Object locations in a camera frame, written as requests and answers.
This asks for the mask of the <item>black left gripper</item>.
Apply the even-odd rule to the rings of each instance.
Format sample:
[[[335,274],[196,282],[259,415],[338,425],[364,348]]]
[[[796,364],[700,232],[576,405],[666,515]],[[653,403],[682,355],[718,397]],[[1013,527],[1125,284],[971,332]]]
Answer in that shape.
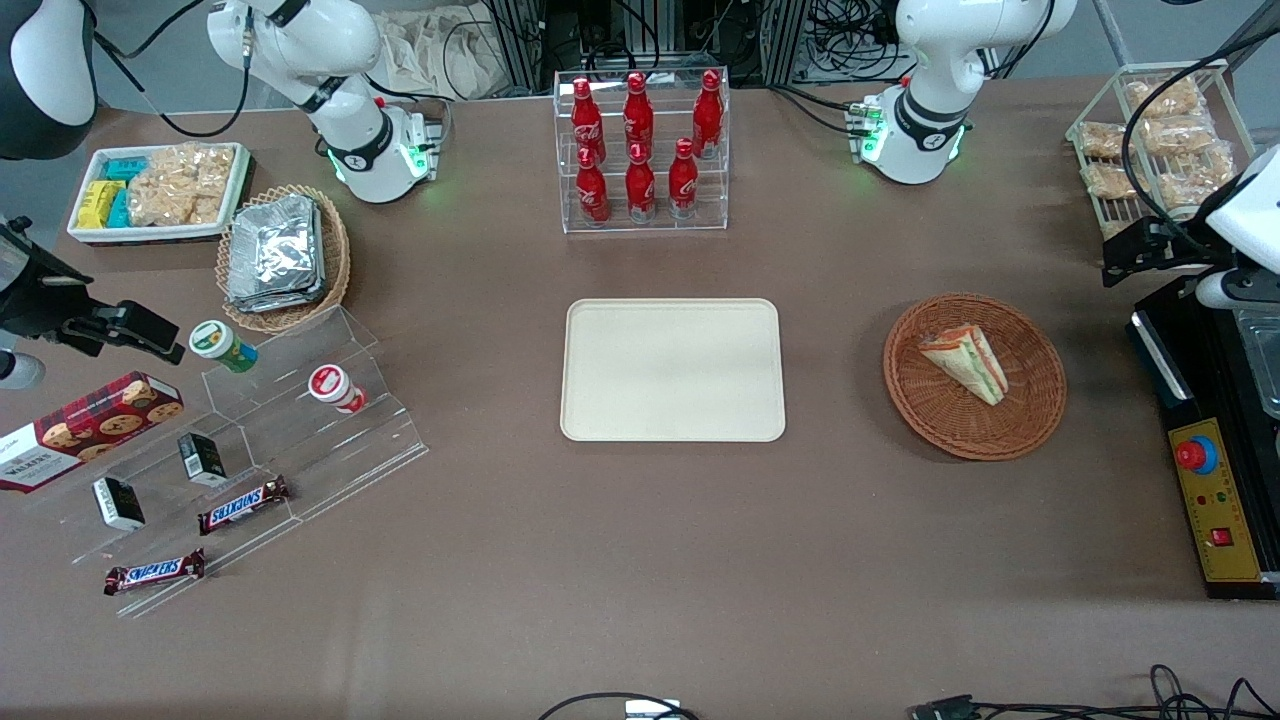
[[[1103,242],[1103,287],[1143,272],[1216,264],[1217,241],[1203,222],[1144,217]]]

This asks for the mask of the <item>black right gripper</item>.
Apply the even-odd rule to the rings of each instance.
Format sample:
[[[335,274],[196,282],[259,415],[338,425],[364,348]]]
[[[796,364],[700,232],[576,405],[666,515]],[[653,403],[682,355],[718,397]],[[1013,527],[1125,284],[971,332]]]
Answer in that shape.
[[[122,301],[116,325],[111,316],[91,316],[97,302],[90,297],[84,275],[46,249],[26,231],[29,220],[3,222],[1,328],[6,333],[58,342],[97,357],[106,346],[119,346],[120,336],[168,364],[180,364],[186,348],[180,328],[136,301]]]

